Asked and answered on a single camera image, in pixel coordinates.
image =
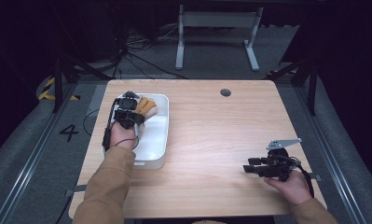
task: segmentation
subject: metal bar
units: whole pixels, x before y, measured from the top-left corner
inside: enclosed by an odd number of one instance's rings
[[[183,58],[185,54],[185,40],[184,40],[184,24],[183,24],[184,8],[183,5],[179,9],[179,44],[177,46],[176,64],[174,68],[176,70],[183,69]]]
[[[247,45],[246,45],[246,48],[248,48],[248,49],[250,49],[252,47],[253,43],[255,42],[255,36],[257,34],[257,30],[258,30],[259,23],[261,21],[263,10],[264,10],[264,8],[259,7],[257,12],[255,13],[255,15],[256,15],[255,22],[252,26],[252,32],[250,33],[250,38],[249,38],[249,41],[247,41]]]
[[[316,116],[316,113],[314,112],[314,101],[316,98],[316,85],[317,85],[317,71],[313,65],[311,73],[310,73],[310,85],[309,85],[309,93],[308,93],[308,107],[313,116]]]
[[[183,19],[184,26],[253,28],[261,17],[256,12],[185,11]]]
[[[65,90],[65,99],[66,99],[65,102],[62,104],[62,106],[58,108],[57,113],[51,114],[46,128],[40,135],[40,138],[38,139],[34,147],[34,150],[29,156],[28,161],[23,166],[11,192],[8,194],[5,202],[3,203],[0,209],[0,223],[8,223],[10,217],[12,216],[18,202],[20,201],[20,198],[23,192],[25,191],[26,187],[29,184],[29,181],[31,180],[34,174],[34,171],[41,157],[44,154],[44,151],[47,148],[48,139],[56,123],[58,122],[58,119],[61,117],[61,114],[66,104],[69,102],[69,99],[72,96],[75,88],[76,88],[76,84],[69,84],[69,86]]]
[[[352,223],[366,223],[365,217],[360,209],[360,206],[358,205],[358,203],[353,197],[353,194],[351,192],[351,187],[349,186],[349,183],[345,175],[342,173],[338,165],[338,162],[335,159],[335,156],[324,136],[324,133],[322,131],[322,128],[319,125],[318,120],[316,119],[316,117],[310,115],[305,93],[301,90],[301,88],[295,88],[295,90],[296,90],[296,95],[298,97],[298,100],[303,105],[302,106],[303,111],[306,114],[308,114],[307,117],[309,119],[310,126],[313,128],[319,140],[319,144],[320,144],[319,149],[321,150],[324,161],[327,164],[328,171],[333,177],[333,180],[334,180],[334,183],[336,184],[339,195],[342,198],[342,201],[346,209],[348,210]]]
[[[57,64],[55,66],[55,106],[53,113],[56,113],[61,107],[63,102],[63,88],[62,88],[62,69],[63,69],[63,60],[61,57],[58,57]]]

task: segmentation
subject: person's right hand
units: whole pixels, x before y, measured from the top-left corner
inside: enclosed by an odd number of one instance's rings
[[[305,177],[299,171],[293,170],[285,182],[264,177],[264,181],[282,193],[284,198],[297,206],[311,199]]]
[[[135,130],[124,129],[118,122],[112,124],[110,147],[124,147],[133,150],[135,146]]]

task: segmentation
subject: number 4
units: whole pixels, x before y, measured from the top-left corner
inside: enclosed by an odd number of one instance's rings
[[[74,124],[71,124],[69,125],[67,128],[63,129],[60,134],[69,134],[69,136],[67,137],[67,142],[70,142],[70,140],[72,139],[72,135],[73,134],[77,134],[78,132],[75,132],[75,125]]]

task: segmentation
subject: table top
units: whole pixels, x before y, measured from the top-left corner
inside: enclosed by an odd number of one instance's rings
[[[225,97],[222,89],[231,91]],[[291,205],[255,174],[248,158],[267,157],[273,139],[298,137],[273,82],[268,80],[113,80],[78,179],[85,185],[103,161],[102,139],[113,100],[125,91],[164,94],[169,99],[165,163],[158,170],[133,170],[124,204],[127,218],[233,217],[291,213]],[[286,148],[311,172],[302,146]],[[313,179],[315,197],[325,205]],[[73,217],[84,193],[75,194]]]

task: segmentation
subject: tan sleeve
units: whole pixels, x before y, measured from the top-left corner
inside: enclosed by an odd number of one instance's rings
[[[296,206],[293,210],[293,215],[298,224],[337,223],[335,218],[317,199],[310,199]]]
[[[135,153],[123,147],[107,150],[104,161],[88,182],[74,223],[123,223],[122,207],[130,188]]]

